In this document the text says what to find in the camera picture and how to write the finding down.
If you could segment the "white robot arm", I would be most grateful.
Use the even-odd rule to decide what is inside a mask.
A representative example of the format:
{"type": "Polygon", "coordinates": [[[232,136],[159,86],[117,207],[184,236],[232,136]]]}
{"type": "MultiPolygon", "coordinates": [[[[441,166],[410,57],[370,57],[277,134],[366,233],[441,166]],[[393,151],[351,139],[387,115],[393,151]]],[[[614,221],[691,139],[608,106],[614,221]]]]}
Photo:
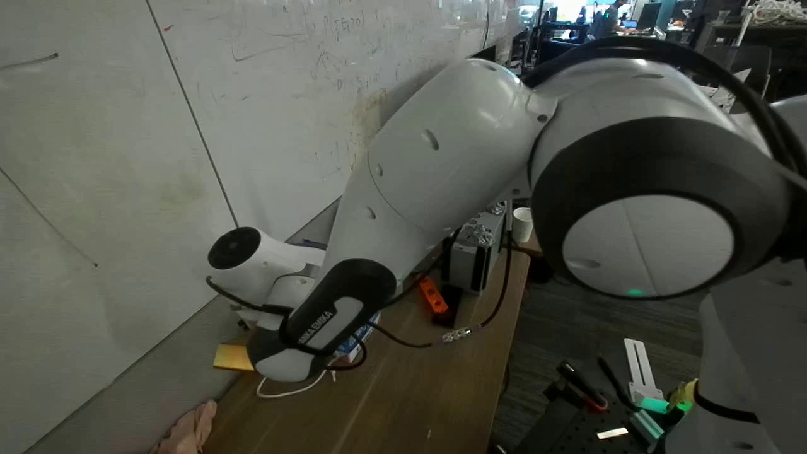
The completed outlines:
{"type": "Polygon", "coordinates": [[[704,301],[692,406],[662,454],[807,451],[805,105],[666,42],[590,42],[527,76],[441,69],[370,139],[324,248],[236,227],[207,282],[240,305],[252,371],[299,383],[508,189],[579,288],[704,301]]]}

